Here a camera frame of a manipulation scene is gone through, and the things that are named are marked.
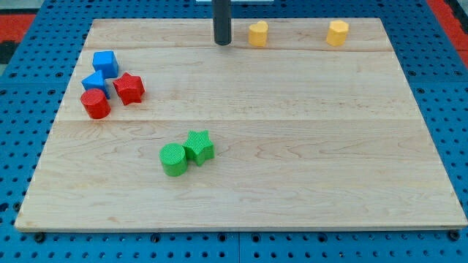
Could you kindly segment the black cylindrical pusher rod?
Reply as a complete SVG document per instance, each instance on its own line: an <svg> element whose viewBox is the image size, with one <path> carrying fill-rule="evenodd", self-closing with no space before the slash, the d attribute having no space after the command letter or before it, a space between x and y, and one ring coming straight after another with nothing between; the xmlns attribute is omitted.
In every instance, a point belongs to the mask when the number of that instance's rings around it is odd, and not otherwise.
<svg viewBox="0 0 468 263"><path fill-rule="evenodd" d="M214 41L218 45L228 45L232 41L231 0L213 0Z"/></svg>

